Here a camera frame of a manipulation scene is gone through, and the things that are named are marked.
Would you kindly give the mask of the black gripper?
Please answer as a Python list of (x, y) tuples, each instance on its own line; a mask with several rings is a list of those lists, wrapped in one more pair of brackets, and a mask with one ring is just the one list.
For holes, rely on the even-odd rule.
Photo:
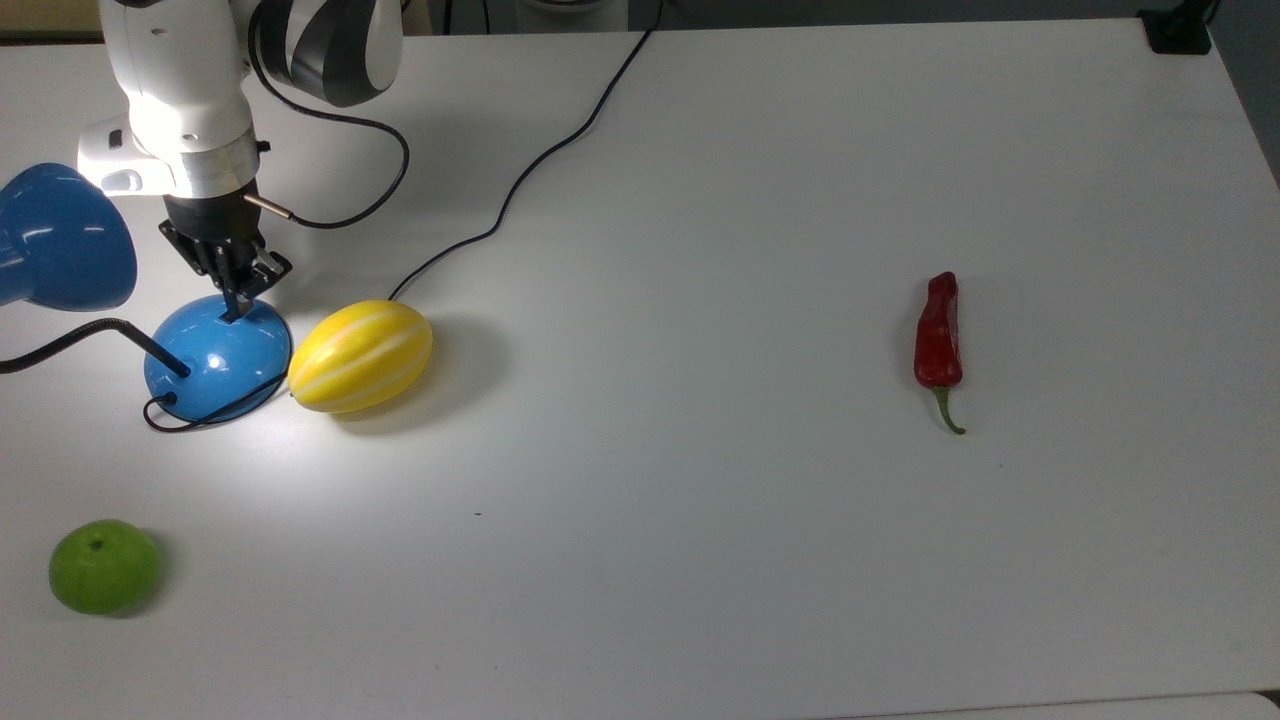
[(252, 301), (275, 287), (292, 263), (265, 246), (259, 223), (262, 209), (246, 196), (259, 196), (257, 186), (210, 199), (163, 197), (166, 219), (161, 236), (197, 275), (207, 277), (221, 293), (221, 322), (238, 322)]

